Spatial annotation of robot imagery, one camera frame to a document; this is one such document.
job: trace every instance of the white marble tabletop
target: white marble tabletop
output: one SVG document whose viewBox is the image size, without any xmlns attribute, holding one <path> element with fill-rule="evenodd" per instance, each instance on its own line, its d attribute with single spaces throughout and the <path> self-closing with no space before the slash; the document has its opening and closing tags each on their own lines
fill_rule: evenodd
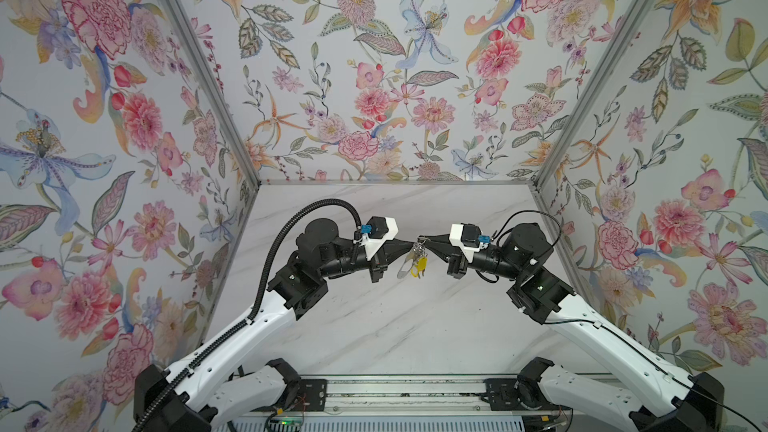
<svg viewBox="0 0 768 432">
<path fill-rule="evenodd" d="M 459 222 L 480 226 L 490 235 L 512 213 L 535 208 L 528 188 L 514 185 L 264 186 L 208 336 L 253 303 L 275 235 L 300 208 L 320 198 L 350 202 L 363 223 L 374 215 L 394 217 L 398 238 L 404 240 L 447 234 Z M 283 242 L 273 274 L 296 249 L 296 236 L 318 217 L 333 219 L 342 236 L 352 236 L 348 211 L 315 211 Z M 521 214 L 511 224 L 542 220 Z M 536 356 L 573 372 L 605 372 L 574 344 L 519 313 L 506 295 L 509 282 L 489 284 L 472 271 L 457 280 L 434 255 L 424 278 L 398 280 L 401 264 L 398 260 L 390 266 L 377 284 L 365 272 L 329 281 L 326 296 L 268 345 L 274 358 L 288 360 L 301 374 L 501 374 L 520 371 Z M 567 280 L 556 254 L 546 266 Z"/>
</svg>

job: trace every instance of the black cable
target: black cable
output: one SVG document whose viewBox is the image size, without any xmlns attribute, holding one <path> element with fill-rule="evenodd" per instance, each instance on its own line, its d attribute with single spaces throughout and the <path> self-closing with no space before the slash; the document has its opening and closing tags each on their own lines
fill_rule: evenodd
<svg viewBox="0 0 768 432">
<path fill-rule="evenodd" d="M 259 280 L 259 288 L 256 291 L 256 300 L 254 301 L 254 307 L 251 309 L 250 313 L 248 314 L 248 317 L 241 320 L 240 322 L 237 322 L 235 325 L 233 325 L 231 328 L 229 328 L 226 332 L 224 332 L 220 337 L 218 337 L 213 343 L 211 343 L 208 347 L 205 348 L 202 352 L 200 352 L 197 357 L 190 362 L 190 364 L 185 367 L 181 372 L 178 373 L 176 378 L 174 378 L 166 387 L 163 389 L 159 395 L 152 400 L 152 403 L 144 410 L 144 414 L 136 421 L 136 425 L 132 429 L 131 432 L 141 432 L 144 429 L 144 426 L 147 425 L 147 422 L 150 418 L 152 418 L 157 411 L 157 409 L 160 407 L 160 404 L 162 404 L 168 394 L 175 389 L 182 380 L 186 379 L 192 374 L 192 370 L 195 370 L 197 366 L 199 366 L 203 360 L 205 360 L 214 350 L 216 350 L 220 345 L 222 345 L 224 342 L 229 340 L 230 337 L 235 335 L 237 332 L 242 330 L 245 326 L 247 326 L 249 323 L 253 323 L 253 320 L 256 318 L 256 315 L 259 313 L 259 310 L 261 309 L 261 303 L 264 300 L 264 292 L 266 291 L 266 283 L 269 280 L 270 277 L 270 270 L 272 269 L 272 263 L 275 260 L 275 255 L 277 255 L 277 249 L 280 248 L 280 244 L 283 243 L 283 240 L 285 240 L 285 237 L 288 235 L 288 232 L 295 226 L 299 220 L 304 218 L 307 214 L 312 212 L 313 210 L 317 210 L 318 208 L 325 207 L 325 206 L 340 206 L 344 207 L 348 211 L 350 211 L 350 214 L 352 214 L 352 218 L 355 220 L 355 244 L 352 246 L 352 264 L 355 263 L 357 259 L 357 250 L 359 247 L 360 238 L 362 237 L 362 234 L 360 233 L 360 227 L 362 226 L 362 223 L 360 222 L 360 215 L 357 213 L 357 210 L 347 201 L 340 200 L 338 198 L 324 198 L 322 200 L 319 200 L 317 202 L 313 202 L 309 204 L 307 207 L 302 208 L 299 210 L 291 219 L 288 221 L 287 224 L 283 226 L 283 228 L 278 232 L 277 236 L 275 237 L 274 242 L 272 242 L 272 247 L 270 247 L 270 251 L 266 255 L 266 260 L 264 261 L 264 270 L 261 273 L 261 280 Z"/>
<path fill-rule="evenodd" d="M 493 281 L 490 278 L 485 277 L 485 275 L 480 273 L 479 270 L 475 270 L 475 272 L 478 274 L 478 277 L 480 277 L 481 279 L 483 279 L 484 281 L 486 281 L 489 284 L 495 284 L 496 282 L 498 282 L 498 275 L 496 275 L 496 280 Z"/>
</svg>

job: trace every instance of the red berry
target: red berry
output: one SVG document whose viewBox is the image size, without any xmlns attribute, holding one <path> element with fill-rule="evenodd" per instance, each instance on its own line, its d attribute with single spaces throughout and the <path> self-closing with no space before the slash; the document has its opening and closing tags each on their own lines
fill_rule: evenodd
<svg viewBox="0 0 768 432">
<path fill-rule="evenodd" d="M 125 96 L 120 92 L 116 92 L 112 94 L 111 101 L 112 101 L 112 108 L 115 110 L 120 110 L 125 105 Z"/>
</svg>

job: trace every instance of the floral wallpaper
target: floral wallpaper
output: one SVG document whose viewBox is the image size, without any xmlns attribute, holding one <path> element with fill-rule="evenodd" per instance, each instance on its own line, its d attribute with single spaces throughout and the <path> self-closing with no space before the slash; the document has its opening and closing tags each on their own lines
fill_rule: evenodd
<svg viewBox="0 0 768 432">
<path fill-rule="evenodd" d="M 137 374 L 200 342 L 253 187 L 156 0 L 0 16 L 0 429 L 128 430 Z"/>
<path fill-rule="evenodd" d="M 260 177 L 509 180 L 632 0 L 182 0 Z"/>
<path fill-rule="evenodd" d="M 593 305 L 768 430 L 763 2 L 656 0 L 543 194 Z"/>
</svg>

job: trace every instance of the orange lily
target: orange lily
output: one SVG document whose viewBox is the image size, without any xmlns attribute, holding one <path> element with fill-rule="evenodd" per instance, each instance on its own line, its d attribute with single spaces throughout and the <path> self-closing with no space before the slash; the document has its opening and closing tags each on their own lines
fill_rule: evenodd
<svg viewBox="0 0 768 432">
<path fill-rule="evenodd" d="M 280 130 L 280 124 L 283 124 L 284 126 L 288 126 L 288 127 L 293 127 L 294 129 L 299 129 L 299 130 L 308 130 L 308 129 L 302 126 L 297 126 L 296 124 L 292 124 L 291 122 L 288 122 L 286 120 L 287 117 L 294 116 L 296 114 L 295 112 L 290 114 L 285 114 L 284 116 L 278 116 L 277 104 L 275 104 L 275 98 L 272 96 L 272 91 L 269 90 L 269 88 L 267 88 L 266 91 L 270 93 L 270 101 L 272 101 L 272 117 L 257 123 L 254 127 L 254 133 L 252 133 L 247 140 L 253 139 L 256 132 L 259 131 L 259 128 L 261 127 L 264 127 L 265 129 L 271 128 L 272 136 L 266 143 L 269 143 L 272 141 L 272 137 L 275 136 L 275 131 L 277 131 L 277 140 L 275 140 L 275 143 L 272 145 L 272 148 L 274 149 L 277 143 L 280 141 L 280 136 L 282 135 L 282 131 Z"/>
<path fill-rule="evenodd" d="M 618 123 L 619 123 L 619 120 L 617 118 L 616 122 L 614 122 L 613 126 L 610 128 L 608 133 L 605 134 L 605 137 L 600 139 L 600 142 L 598 142 L 597 144 L 593 144 L 589 140 L 580 140 L 580 141 L 576 142 L 575 144 L 573 144 L 571 147 L 576 147 L 579 144 L 581 144 L 581 151 L 584 152 L 586 155 L 581 157 L 581 158 L 577 158 L 576 162 L 578 162 L 580 160 L 583 160 L 583 162 L 580 163 L 577 166 L 571 167 L 571 169 L 586 166 L 587 164 L 589 164 L 589 161 L 592 159 L 592 157 L 594 157 L 594 161 L 598 164 L 598 175 L 600 176 L 600 180 L 603 182 L 603 184 L 605 184 L 605 179 L 603 179 L 603 171 L 600 168 L 600 156 L 607 157 L 608 160 L 610 160 L 610 155 L 605 153 L 605 152 L 603 152 L 603 150 L 600 148 L 600 146 L 603 145 L 603 142 L 608 140 L 608 138 L 610 137 L 610 134 L 616 128 L 616 124 L 618 124 Z"/>
</svg>

